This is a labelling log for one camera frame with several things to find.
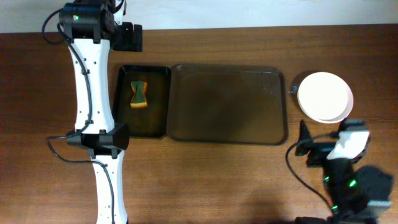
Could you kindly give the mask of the green yellow sponge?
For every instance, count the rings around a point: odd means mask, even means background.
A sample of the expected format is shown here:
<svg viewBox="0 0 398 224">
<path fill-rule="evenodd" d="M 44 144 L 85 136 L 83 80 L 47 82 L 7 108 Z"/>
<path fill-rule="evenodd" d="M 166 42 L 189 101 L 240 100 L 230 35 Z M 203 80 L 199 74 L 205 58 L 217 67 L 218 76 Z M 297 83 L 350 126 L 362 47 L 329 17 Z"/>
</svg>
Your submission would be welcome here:
<svg viewBox="0 0 398 224">
<path fill-rule="evenodd" d="M 148 107 L 146 92 L 148 84 L 142 80 L 131 82 L 133 97 L 130 102 L 132 109 L 141 109 Z"/>
</svg>

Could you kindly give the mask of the large brown tray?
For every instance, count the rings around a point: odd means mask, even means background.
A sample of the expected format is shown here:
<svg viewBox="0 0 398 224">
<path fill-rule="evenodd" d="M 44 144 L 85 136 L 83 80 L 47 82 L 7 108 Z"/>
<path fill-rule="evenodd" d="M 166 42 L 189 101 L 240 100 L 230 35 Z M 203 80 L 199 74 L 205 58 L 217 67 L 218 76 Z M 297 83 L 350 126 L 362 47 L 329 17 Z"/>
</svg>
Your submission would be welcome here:
<svg viewBox="0 0 398 224">
<path fill-rule="evenodd" d="M 283 73 L 274 67 L 172 67 L 168 136 L 176 141 L 281 145 L 289 135 Z"/>
</svg>

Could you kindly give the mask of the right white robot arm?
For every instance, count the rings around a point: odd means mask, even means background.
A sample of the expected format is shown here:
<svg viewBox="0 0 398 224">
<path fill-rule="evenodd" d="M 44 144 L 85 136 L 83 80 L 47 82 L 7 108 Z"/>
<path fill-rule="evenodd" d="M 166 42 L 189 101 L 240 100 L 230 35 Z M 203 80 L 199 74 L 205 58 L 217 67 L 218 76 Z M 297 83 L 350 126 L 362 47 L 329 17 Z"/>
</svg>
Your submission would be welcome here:
<svg viewBox="0 0 398 224">
<path fill-rule="evenodd" d="M 344 119 L 337 131 L 324 134 L 330 142 L 320 142 L 300 122 L 298 141 L 289 147 L 296 156 L 306 156 L 309 168 L 322 168 L 323 186 L 327 192 L 322 200 L 331 211 L 324 218 L 297 217 L 298 224 L 306 223 L 377 223 L 392 202 L 389 196 L 394 178 L 374 166 L 353 166 L 366 154 L 370 132 L 360 119 Z"/>
</svg>

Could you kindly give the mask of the small black tray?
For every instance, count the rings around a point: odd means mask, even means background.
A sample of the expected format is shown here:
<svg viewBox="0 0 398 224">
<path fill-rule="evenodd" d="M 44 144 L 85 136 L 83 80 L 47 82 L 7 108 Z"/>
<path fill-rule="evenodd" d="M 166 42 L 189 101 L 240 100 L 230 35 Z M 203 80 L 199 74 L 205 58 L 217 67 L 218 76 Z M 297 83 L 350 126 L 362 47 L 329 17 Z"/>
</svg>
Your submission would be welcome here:
<svg viewBox="0 0 398 224">
<path fill-rule="evenodd" d="M 147 86 L 148 107 L 132 109 L 131 82 L 142 80 Z M 119 69 L 113 103 L 113 118 L 129 127 L 134 138 L 162 138 L 166 133 L 171 71 L 165 66 L 123 65 Z"/>
</svg>

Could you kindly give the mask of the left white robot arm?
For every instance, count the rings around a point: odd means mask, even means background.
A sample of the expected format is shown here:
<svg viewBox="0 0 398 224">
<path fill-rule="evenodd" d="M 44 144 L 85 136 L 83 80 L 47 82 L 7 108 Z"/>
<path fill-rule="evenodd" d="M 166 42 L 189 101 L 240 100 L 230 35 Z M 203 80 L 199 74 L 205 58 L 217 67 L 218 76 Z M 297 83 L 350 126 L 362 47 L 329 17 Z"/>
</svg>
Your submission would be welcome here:
<svg viewBox="0 0 398 224">
<path fill-rule="evenodd" d="M 73 1 L 54 13 L 57 30 L 72 56 L 77 112 L 72 131 L 61 136 L 84 149 L 94 168 L 97 223 L 128 223 L 123 197 L 123 159 L 129 130 L 114 121 L 109 102 L 108 59 L 112 50 L 142 51 L 142 27 L 125 22 L 127 3 Z"/>
</svg>

